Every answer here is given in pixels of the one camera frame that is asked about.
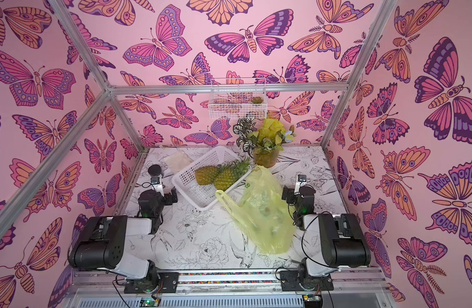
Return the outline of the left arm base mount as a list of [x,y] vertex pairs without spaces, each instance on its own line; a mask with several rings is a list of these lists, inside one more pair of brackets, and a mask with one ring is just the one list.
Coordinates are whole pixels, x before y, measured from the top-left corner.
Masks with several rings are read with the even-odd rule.
[[152,279],[127,280],[125,294],[159,295],[175,293],[179,282],[179,272],[156,273]]

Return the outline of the pineapple nearer basket front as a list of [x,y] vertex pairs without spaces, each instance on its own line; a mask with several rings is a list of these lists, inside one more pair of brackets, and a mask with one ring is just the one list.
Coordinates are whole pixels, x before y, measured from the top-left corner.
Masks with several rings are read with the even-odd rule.
[[250,159],[234,160],[221,167],[213,185],[217,190],[226,191],[249,169]]

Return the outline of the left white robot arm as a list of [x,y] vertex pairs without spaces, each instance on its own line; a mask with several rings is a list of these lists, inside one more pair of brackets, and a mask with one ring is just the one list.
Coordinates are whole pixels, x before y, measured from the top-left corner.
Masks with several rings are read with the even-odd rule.
[[164,207],[177,202],[175,188],[168,193],[150,189],[142,192],[138,199],[139,217],[90,218],[70,248],[70,266],[123,276],[126,278],[125,290],[131,293],[159,292],[163,282],[155,263],[128,252],[126,241],[133,236],[154,236],[164,222]]

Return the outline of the pineapple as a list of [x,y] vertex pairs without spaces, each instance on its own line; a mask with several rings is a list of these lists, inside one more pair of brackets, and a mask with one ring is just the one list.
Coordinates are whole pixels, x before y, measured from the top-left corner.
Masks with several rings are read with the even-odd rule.
[[213,184],[219,173],[222,171],[223,166],[204,166],[198,168],[195,172],[195,179],[198,185],[207,186]]

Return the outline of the yellow-green plastic bag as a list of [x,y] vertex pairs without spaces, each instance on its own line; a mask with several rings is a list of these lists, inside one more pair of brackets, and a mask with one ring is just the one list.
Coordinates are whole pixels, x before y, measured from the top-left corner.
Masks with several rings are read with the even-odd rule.
[[283,187],[268,168],[256,166],[246,177],[240,202],[224,191],[215,192],[242,233],[264,254],[284,254],[292,243],[296,226],[282,200]]

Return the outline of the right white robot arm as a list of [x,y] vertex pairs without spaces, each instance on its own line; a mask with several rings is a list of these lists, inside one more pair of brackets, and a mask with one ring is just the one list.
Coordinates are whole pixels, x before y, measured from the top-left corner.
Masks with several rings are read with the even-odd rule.
[[282,200],[289,208],[293,223],[305,234],[314,232],[318,238],[320,252],[306,255],[298,268],[298,278],[322,278],[342,268],[369,266],[371,253],[357,218],[353,214],[334,215],[328,211],[314,212],[316,191],[307,184],[295,188],[284,187]]

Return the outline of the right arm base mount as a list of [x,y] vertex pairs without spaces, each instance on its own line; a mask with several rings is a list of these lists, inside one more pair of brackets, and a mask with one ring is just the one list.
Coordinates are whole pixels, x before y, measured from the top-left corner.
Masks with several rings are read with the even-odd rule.
[[334,285],[331,276],[313,277],[297,270],[284,269],[277,275],[282,291],[333,291]]

